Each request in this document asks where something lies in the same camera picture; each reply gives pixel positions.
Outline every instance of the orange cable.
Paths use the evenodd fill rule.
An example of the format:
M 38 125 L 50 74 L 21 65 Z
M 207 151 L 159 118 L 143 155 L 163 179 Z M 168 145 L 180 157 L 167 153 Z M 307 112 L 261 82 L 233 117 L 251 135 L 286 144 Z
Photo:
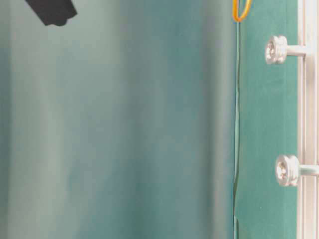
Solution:
M 245 17 L 247 17 L 250 7 L 251 7 L 252 0 L 246 0 L 246 5 L 243 14 L 239 17 L 238 16 L 238 0 L 234 0 L 233 2 L 233 18 L 237 22 L 241 22 Z

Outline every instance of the teal curtain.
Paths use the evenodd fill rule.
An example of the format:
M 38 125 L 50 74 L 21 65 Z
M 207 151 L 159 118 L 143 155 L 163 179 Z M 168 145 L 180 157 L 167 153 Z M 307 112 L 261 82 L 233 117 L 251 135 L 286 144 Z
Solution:
M 274 168 L 278 155 L 297 153 L 297 58 L 267 65 L 264 49 L 271 35 L 297 44 L 297 10 L 297 0 L 254 0 L 238 27 L 239 239 L 296 238 L 297 190 L 280 187 Z
M 231 1 L 73 2 L 0 2 L 0 237 L 231 238 Z

